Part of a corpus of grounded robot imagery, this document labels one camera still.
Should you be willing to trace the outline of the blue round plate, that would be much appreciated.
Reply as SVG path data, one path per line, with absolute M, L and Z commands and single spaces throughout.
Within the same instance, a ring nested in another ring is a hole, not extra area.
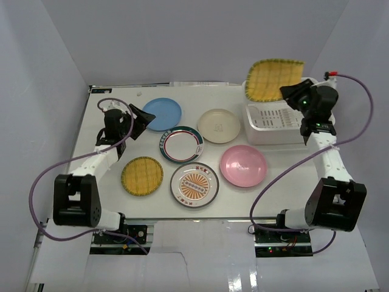
M 169 98 L 153 99 L 142 110 L 156 117 L 148 125 L 148 129 L 152 131 L 167 131 L 175 127 L 182 117 L 180 105 L 175 100 Z

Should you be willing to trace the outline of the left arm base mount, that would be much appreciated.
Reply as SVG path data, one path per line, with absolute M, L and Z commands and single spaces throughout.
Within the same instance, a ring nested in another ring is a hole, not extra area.
M 125 235 L 135 239 L 142 247 L 149 252 L 151 241 L 148 240 L 148 226 L 145 224 L 125 224 Z M 94 234 L 92 237 L 92 255 L 106 256 L 145 256 L 146 253 L 132 240 L 119 235 L 105 233 Z

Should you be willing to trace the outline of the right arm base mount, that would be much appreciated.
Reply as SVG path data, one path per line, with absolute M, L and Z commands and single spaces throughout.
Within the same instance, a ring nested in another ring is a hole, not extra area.
M 247 231 L 253 236 L 256 258 L 313 256 L 308 233 L 270 232 L 255 228 L 252 224 Z

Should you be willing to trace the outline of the green rimmed white plate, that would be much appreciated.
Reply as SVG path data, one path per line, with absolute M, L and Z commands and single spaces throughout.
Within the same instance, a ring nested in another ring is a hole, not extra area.
M 192 127 L 173 127 L 161 136 L 159 150 L 162 156 L 175 164 L 195 161 L 203 152 L 204 139 Z

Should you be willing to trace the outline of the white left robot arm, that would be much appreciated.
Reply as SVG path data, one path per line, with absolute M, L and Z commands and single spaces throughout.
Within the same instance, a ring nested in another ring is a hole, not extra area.
M 104 112 L 104 127 L 98 132 L 95 155 L 54 182 L 53 220 L 59 226 L 81 226 L 107 230 L 116 243 L 128 237 L 123 214 L 102 208 L 98 182 L 118 162 L 126 149 L 126 140 L 136 140 L 156 116 L 130 104 L 131 112 L 109 105 Z

